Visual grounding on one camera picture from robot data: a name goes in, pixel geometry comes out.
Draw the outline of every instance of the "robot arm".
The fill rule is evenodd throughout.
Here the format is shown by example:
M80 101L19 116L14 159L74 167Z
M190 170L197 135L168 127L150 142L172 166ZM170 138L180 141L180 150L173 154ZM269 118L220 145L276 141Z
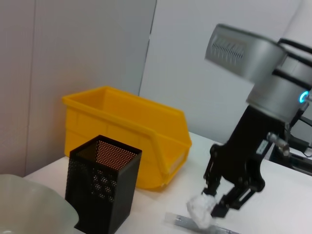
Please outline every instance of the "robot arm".
M218 24L210 38L206 60L254 83L241 117L230 139L213 145L204 175L203 193L216 195L221 177L234 184L211 212L225 217L265 187L260 165L274 143L285 156L285 123L290 123L312 86L312 62L287 51L288 44L305 52L310 48L281 39L279 43L262 36Z

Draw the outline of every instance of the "gray wall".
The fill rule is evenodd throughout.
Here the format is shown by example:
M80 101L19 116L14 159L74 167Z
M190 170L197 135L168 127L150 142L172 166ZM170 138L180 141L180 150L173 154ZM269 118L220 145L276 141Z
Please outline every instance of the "gray wall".
M0 1L0 174L64 156L62 96L104 85L138 94L155 5Z
M34 0L0 1L0 173L26 161Z
M26 174L64 156L61 97L138 94L156 0L37 0Z

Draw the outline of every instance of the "blue led light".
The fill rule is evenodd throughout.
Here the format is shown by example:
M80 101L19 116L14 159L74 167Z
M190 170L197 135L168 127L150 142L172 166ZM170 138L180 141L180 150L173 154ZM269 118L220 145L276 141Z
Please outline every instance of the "blue led light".
M303 103L303 102L305 101L306 96L307 96L308 94L309 94L308 91L303 92L303 93L300 95L300 97L299 97L299 102L300 102L300 103Z

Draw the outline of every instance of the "vent grille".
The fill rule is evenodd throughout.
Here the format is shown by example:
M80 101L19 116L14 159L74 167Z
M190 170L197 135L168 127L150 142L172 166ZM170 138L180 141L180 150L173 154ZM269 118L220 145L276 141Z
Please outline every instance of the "vent grille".
M229 64L238 65L244 59L244 46L224 38L217 38L212 43L211 55Z

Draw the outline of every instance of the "perforated metal container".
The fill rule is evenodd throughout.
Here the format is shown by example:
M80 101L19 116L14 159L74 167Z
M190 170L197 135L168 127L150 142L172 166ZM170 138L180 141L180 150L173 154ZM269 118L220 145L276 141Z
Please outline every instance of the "perforated metal container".
M70 152L65 199L78 212L78 230L115 233L130 214L141 154L104 136Z

